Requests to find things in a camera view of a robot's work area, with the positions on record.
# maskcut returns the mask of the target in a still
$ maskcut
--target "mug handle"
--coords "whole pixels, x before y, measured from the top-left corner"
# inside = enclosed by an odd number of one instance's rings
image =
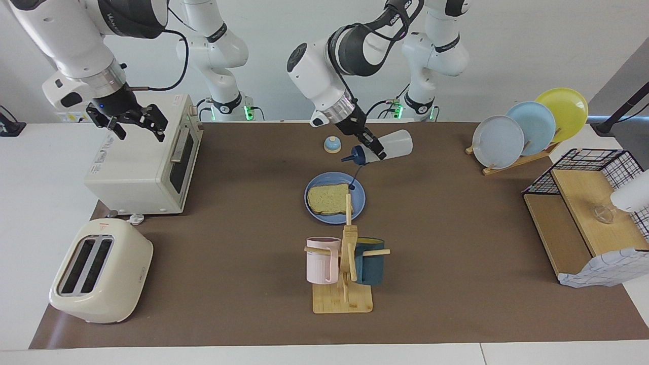
[[[328,277],[326,277],[324,280],[328,283],[331,283],[333,280],[332,276],[334,271],[336,271],[336,274],[338,274],[338,250],[331,247],[327,247],[327,249],[330,251],[329,274]]]

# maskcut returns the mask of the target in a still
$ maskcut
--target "pink mug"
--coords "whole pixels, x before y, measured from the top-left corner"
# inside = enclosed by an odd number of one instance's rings
[[[338,282],[338,252],[340,238],[311,237],[306,239],[308,247],[329,250],[329,255],[306,253],[306,280],[313,284],[333,284]]]

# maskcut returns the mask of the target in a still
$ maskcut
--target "mug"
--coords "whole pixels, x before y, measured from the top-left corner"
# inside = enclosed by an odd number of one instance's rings
[[[333,284],[338,282],[338,252],[340,238],[311,237],[306,239],[308,247],[329,250],[329,255],[314,252],[306,253],[306,280],[313,284]]]
[[[384,256],[363,257],[363,252],[386,248],[386,243],[378,238],[359,237],[356,240],[354,261],[356,263],[357,284],[379,285],[383,282]]]

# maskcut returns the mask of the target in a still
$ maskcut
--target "blue nozzle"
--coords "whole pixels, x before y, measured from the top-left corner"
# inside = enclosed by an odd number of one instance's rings
[[[363,152],[363,148],[360,145],[354,146],[352,148],[352,154],[340,159],[341,162],[345,161],[354,161],[355,164],[358,166],[364,165],[365,164],[365,152]]]

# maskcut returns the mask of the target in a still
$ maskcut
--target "checkered cloth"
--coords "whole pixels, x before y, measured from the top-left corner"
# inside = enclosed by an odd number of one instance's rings
[[[559,282],[573,288],[613,286],[649,273],[649,252],[625,248],[592,258],[579,274],[559,274]]]

